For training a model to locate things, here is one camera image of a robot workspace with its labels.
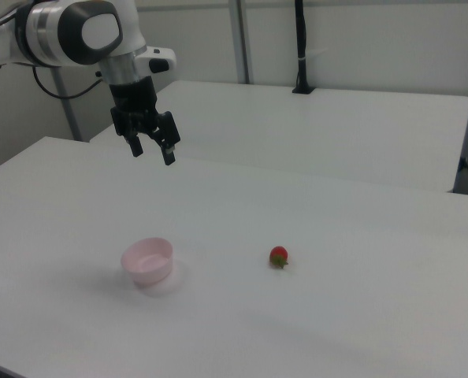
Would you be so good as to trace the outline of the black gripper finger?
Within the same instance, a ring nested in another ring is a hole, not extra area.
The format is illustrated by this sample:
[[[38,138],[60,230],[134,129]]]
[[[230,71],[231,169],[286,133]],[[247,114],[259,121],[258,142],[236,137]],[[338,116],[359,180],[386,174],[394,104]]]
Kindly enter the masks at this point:
[[[143,148],[137,133],[127,134],[124,138],[131,149],[132,155],[135,158],[143,154]]]
[[[173,115],[170,112],[159,113],[153,119],[153,126],[150,129],[150,138],[161,148],[165,165],[175,162],[174,150],[180,141],[180,134],[177,130]]]

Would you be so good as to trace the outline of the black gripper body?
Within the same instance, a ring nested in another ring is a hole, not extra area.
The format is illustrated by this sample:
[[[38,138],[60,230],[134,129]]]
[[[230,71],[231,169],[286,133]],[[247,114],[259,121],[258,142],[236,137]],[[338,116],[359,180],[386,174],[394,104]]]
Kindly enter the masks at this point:
[[[132,139],[138,133],[165,139],[163,116],[157,111],[157,95],[150,77],[125,85],[110,85],[114,107],[110,110],[116,133]]]

